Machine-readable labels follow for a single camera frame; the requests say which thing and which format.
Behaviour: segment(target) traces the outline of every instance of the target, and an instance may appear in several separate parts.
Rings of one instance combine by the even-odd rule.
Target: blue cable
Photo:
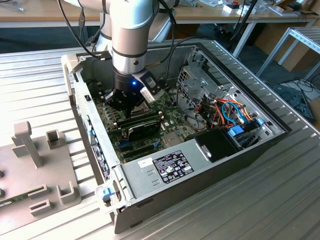
[[[234,120],[232,120],[232,119],[230,119],[230,118],[228,118],[228,117],[226,116],[226,113],[225,113],[225,105],[226,105],[226,104],[230,104],[230,105],[234,106],[234,108],[235,108],[236,111],[238,112],[240,118],[241,118],[245,123],[247,122],[247,119],[241,114],[238,106],[235,105],[233,102],[225,102],[225,103],[222,105],[222,114],[223,114],[223,116],[224,116],[225,119],[227,119],[227,120],[229,120],[230,122],[232,122],[235,126],[237,125],[237,123],[236,123]]]

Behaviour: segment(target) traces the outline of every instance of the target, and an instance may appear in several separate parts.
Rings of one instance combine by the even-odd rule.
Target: yellow wire
[[[220,102],[223,102],[223,103],[232,102],[232,103],[234,103],[234,104],[239,104],[240,106],[243,106],[242,103],[237,102],[237,101],[235,101],[235,100],[230,100],[230,101],[219,100],[219,101],[220,101]],[[248,119],[249,119],[249,120],[252,120],[253,118],[249,115],[249,113],[247,112],[247,109],[246,109],[245,107],[244,107],[243,109],[244,109],[244,112],[245,112],[245,114],[247,115]]]

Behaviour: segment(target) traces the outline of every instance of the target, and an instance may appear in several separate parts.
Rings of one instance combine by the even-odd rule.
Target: motherboard
[[[95,105],[112,146],[122,163],[178,145],[197,132],[178,109],[169,93],[148,104],[143,102],[131,112],[131,118],[101,99]]]

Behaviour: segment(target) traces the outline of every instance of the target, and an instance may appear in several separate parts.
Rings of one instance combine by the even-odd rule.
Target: blue latch
[[[229,133],[234,137],[238,134],[242,134],[244,130],[240,126],[234,126],[229,129]]]
[[[106,187],[102,189],[102,199],[105,200],[106,198],[109,198],[110,196],[114,195],[116,191],[112,187]]]
[[[263,121],[262,118],[258,118],[256,121],[258,122],[258,124],[260,124],[260,126],[262,126],[265,123],[265,121]]]

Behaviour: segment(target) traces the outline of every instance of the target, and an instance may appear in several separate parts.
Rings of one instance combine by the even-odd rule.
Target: blue connector
[[[101,197],[103,200],[109,198],[110,196],[116,193],[116,191],[112,187],[103,188],[101,191],[102,191]]]
[[[160,139],[153,144],[154,149],[157,149],[160,143]]]
[[[256,121],[258,122],[258,124],[260,124],[260,126],[262,126],[265,123],[265,121],[263,121],[262,118],[258,118]]]
[[[231,136],[236,136],[236,135],[239,135],[239,134],[242,134],[244,132],[244,130],[242,129],[241,126],[234,126],[234,127],[231,127],[229,129],[229,133],[231,134]]]

